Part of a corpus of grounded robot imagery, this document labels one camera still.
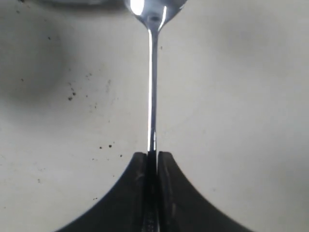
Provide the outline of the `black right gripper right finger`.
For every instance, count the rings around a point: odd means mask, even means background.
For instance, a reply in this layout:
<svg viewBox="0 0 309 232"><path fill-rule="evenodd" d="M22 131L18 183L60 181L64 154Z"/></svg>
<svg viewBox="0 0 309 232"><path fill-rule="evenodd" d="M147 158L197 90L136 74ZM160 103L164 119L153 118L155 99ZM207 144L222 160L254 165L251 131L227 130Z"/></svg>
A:
<svg viewBox="0 0 309 232"><path fill-rule="evenodd" d="M248 232L190 183L169 152L158 154L159 222L162 232Z"/></svg>

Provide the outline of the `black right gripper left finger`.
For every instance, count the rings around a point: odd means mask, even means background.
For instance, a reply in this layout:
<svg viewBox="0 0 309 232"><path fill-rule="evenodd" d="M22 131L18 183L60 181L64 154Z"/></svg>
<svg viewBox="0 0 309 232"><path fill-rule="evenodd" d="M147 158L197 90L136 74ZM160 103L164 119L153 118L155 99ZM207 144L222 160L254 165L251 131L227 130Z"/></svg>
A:
<svg viewBox="0 0 309 232"><path fill-rule="evenodd" d="M140 232L144 217L147 155L134 153L111 190L60 232Z"/></svg>

